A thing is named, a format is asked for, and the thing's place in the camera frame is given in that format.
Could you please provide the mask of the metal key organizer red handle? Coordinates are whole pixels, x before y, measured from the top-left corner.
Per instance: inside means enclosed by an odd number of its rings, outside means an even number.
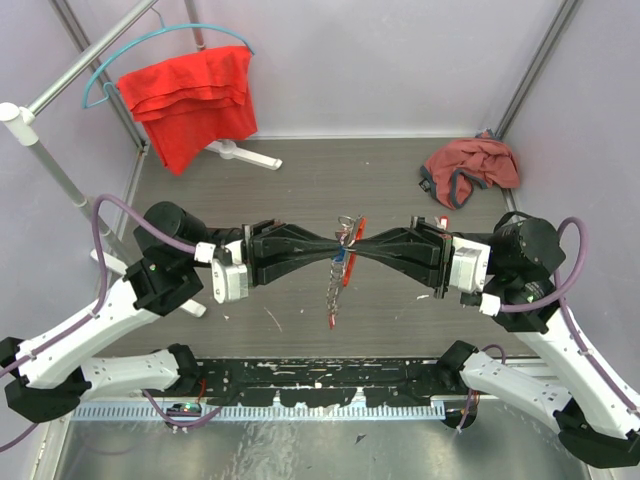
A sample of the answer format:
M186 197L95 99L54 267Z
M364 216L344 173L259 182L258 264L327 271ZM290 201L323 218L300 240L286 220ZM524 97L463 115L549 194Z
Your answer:
M326 294L326 310L328 325L334 329L338 316L338 300L343 289L349 284L356 256L351 247L363 236L366 218L359 215L355 218L339 216L340 228L335 232L339 244L339 252L331 259L329 284Z

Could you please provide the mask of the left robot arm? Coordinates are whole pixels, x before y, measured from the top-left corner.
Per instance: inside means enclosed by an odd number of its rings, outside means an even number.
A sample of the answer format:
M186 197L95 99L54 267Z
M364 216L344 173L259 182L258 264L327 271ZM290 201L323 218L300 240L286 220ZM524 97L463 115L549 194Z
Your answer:
M214 299L223 304L340 250L336 240L273 220L210 228L171 202L140 217L134 237L141 259L101 287L96 301L46 333L2 340L2 371L12 377L6 402L23 418L44 423L83 401L136 391L191 395L202 374L186 345L134 357L97 354L190 301L204 287L199 268L209 269Z

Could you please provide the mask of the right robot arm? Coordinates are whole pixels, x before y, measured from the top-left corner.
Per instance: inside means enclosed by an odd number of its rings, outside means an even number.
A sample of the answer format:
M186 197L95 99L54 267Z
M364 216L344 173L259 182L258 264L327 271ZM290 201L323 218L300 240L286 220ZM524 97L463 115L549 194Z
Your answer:
M566 304L570 282L558 277L565 261L562 230L511 212L489 233L449 232L414 218L367 239L342 244L431 288L457 290L530 347L552 370L546 383L492 359L468 343L454 343L437 362L444 390L493 395L546 424L573 456L600 469L639 463L639 395L580 330Z

